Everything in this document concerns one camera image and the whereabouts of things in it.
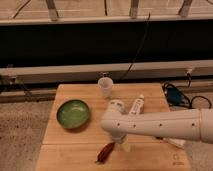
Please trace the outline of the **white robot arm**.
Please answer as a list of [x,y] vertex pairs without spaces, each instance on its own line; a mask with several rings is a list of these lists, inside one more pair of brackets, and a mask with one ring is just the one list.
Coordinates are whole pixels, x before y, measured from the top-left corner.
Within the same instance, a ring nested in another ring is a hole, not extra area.
[[213,144],[213,109],[189,109],[140,113],[144,102],[136,99],[128,114],[124,103],[111,100],[101,119],[101,127],[126,152],[131,149],[128,134],[201,141]]

